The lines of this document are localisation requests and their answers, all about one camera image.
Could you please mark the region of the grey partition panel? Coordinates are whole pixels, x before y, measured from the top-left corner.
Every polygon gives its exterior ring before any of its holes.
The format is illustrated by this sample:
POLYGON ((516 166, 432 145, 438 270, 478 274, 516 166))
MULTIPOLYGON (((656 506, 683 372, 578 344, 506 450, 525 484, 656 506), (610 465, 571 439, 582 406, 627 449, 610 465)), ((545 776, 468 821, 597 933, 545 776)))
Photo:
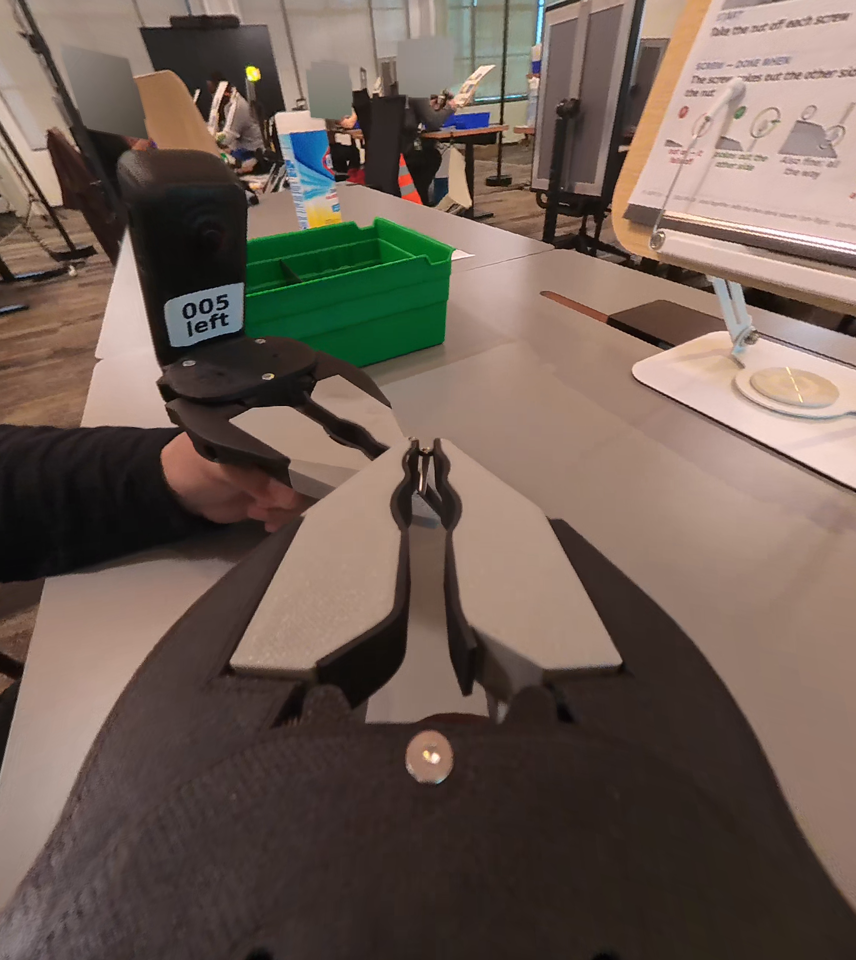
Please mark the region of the grey partition panel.
POLYGON ((563 193, 610 197, 618 178, 643 1, 557 2, 546 6, 530 186, 550 186, 559 109, 567 120, 559 186, 563 193))

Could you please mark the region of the person's left forearm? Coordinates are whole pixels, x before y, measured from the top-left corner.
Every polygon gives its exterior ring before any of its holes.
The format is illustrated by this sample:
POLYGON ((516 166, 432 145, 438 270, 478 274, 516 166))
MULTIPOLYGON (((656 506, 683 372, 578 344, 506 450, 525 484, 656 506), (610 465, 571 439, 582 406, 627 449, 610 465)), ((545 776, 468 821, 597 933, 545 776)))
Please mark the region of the person's left forearm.
POLYGON ((30 581, 208 532, 171 491, 174 428, 0 425, 0 583, 30 581))

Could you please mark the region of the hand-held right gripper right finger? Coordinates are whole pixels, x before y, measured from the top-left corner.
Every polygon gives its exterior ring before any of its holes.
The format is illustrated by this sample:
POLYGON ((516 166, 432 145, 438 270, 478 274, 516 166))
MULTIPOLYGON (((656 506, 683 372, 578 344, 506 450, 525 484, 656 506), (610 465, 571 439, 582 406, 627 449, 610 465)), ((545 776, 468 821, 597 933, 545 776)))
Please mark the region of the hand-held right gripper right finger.
POLYGON ((615 674, 602 618, 540 507, 450 440, 433 448, 443 593, 458 688, 507 704, 521 690, 615 674))

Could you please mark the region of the wooden background table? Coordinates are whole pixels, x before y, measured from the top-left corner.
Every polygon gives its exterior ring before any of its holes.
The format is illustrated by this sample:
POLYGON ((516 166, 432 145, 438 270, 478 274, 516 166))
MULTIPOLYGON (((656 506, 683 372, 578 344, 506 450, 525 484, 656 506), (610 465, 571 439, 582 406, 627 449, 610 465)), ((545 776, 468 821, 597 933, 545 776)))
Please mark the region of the wooden background table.
POLYGON ((471 196, 474 195, 475 147, 477 145, 499 144, 507 125, 494 125, 474 128, 445 127, 437 131, 423 131, 421 138, 436 140, 448 144, 463 146, 466 180, 471 196))

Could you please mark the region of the curved wooden board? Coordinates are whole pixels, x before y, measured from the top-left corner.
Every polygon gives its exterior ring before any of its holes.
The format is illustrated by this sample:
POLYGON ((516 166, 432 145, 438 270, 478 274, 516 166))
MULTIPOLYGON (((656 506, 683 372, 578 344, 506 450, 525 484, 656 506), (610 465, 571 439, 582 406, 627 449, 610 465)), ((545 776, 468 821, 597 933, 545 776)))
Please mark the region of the curved wooden board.
POLYGON ((149 138, 161 150, 193 150, 221 159, 214 136, 184 82, 161 70, 134 78, 149 138))

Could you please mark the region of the grey desk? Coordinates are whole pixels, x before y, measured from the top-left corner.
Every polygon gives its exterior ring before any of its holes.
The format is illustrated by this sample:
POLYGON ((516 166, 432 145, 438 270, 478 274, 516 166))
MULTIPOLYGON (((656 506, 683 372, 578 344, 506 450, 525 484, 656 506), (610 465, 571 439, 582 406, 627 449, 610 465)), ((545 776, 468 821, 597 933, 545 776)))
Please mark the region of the grey desk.
MULTIPOLYGON (((443 345, 370 368, 400 424, 453 441, 662 606, 753 726, 808 839, 856 906, 856 493, 635 382, 651 346, 541 295, 608 315, 707 294, 547 248, 362 186, 347 219, 384 217, 470 254, 454 263, 443 345)), ((163 416, 133 259, 122 254, 85 425, 163 416)), ((457 710, 439 633, 440 547, 412 535, 415 617, 369 719, 457 710)), ((260 540, 229 527, 45 586, 0 785, 0 909, 47 840, 95 735, 173 622, 260 540)))

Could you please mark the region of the flat black device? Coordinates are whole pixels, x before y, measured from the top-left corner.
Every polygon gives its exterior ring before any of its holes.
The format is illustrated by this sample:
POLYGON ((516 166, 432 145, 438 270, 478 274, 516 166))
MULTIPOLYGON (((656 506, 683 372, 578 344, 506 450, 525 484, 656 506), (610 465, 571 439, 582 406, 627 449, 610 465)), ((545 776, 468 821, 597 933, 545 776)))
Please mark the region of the flat black device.
POLYGON ((727 333, 722 319, 661 299, 611 314, 606 323, 663 351, 711 333, 727 333))

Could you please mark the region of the wooden document stand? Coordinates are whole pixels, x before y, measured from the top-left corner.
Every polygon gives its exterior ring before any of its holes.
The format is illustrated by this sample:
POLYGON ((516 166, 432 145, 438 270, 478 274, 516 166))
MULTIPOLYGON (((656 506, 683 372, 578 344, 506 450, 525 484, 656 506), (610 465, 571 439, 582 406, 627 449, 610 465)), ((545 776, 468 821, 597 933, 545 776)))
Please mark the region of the wooden document stand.
POLYGON ((746 286, 756 286, 808 303, 845 309, 856 315, 856 269, 834 261, 801 256, 798 250, 765 246, 663 229, 662 207, 653 226, 626 219, 626 207, 648 159, 684 58, 711 2, 689 2, 678 19, 662 66, 632 140, 614 196, 617 238, 632 253, 659 261, 703 270, 746 286))

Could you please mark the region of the printed instruction sheet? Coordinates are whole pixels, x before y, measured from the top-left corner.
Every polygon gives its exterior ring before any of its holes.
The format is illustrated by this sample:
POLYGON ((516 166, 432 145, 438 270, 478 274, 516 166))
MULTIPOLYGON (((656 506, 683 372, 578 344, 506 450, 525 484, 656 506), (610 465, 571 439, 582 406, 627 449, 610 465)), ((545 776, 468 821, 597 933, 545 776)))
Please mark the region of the printed instruction sheet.
POLYGON ((856 1, 711 2, 626 219, 856 269, 856 1))

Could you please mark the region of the white stand base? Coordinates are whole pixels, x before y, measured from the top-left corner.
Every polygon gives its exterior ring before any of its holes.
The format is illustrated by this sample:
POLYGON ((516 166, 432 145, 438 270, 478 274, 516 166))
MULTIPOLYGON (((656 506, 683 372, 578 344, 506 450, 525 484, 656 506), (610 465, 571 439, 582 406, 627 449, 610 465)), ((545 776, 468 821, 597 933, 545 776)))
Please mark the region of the white stand base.
POLYGON ((712 332, 638 361, 640 384, 856 492, 856 366, 762 337, 738 354, 712 332), (754 389, 759 372, 813 375, 837 391, 832 403, 804 407, 754 389))

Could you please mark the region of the black display board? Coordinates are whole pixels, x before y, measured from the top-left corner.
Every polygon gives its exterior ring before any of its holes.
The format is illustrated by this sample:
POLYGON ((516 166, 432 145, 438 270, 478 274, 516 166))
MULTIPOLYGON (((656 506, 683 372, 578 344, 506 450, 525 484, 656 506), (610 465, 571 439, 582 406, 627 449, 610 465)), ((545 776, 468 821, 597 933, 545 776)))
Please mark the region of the black display board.
POLYGON ((140 33, 156 71, 170 70, 181 78, 190 94, 199 91, 196 104, 203 117, 208 116, 211 106, 212 94, 207 87, 211 76, 216 72, 223 74, 245 94, 248 66, 261 72, 255 98, 266 115, 285 110, 272 41, 265 25, 211 29, 145 27, 140 33))

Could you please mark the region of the green plastic bin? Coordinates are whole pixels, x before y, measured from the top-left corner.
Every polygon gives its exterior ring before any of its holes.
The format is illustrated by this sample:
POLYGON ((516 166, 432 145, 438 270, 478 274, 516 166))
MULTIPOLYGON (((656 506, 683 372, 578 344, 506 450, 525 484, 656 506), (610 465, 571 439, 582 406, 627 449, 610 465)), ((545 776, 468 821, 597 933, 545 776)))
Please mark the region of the green plastic bin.
POLYGON ((251 239, 245 332, 359 368, 440 346, 454 252, 384 218, 251 239))

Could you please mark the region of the person's left hand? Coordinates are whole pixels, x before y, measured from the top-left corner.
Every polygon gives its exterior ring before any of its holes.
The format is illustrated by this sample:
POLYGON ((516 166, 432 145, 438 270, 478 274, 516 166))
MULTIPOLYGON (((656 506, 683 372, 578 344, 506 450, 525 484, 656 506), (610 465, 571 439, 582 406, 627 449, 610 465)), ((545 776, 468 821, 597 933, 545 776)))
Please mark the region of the person's left hand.
POLYGON ((258 522, 274 533, 314 504, 259 467, 206 460, 185 433, 165 445, 161 467, 181 505, 209 522, 258 522))

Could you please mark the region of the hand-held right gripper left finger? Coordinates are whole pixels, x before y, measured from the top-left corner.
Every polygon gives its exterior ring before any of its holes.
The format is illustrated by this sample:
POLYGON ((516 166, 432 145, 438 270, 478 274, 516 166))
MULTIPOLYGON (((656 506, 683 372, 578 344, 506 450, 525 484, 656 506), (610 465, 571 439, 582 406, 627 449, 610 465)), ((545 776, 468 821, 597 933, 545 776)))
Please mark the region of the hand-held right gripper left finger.
POLYGON ((307 510, 232 654, 243 676, 364 704, 407 653, 411 497, 405 438, 307 510))

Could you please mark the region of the hanging brown jacket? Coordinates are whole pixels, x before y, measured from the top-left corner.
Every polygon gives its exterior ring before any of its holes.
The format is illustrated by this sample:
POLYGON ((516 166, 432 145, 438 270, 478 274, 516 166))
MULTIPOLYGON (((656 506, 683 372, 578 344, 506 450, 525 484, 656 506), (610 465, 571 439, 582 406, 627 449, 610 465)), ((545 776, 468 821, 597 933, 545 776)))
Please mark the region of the hanging brown jacket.
POLYGON ((113 265, 121 252, 124 224, 109 201, 100 177, 83 153, 57 127, 47 130, 47 149, 57 176, 62 205, 79 211, 113 265))

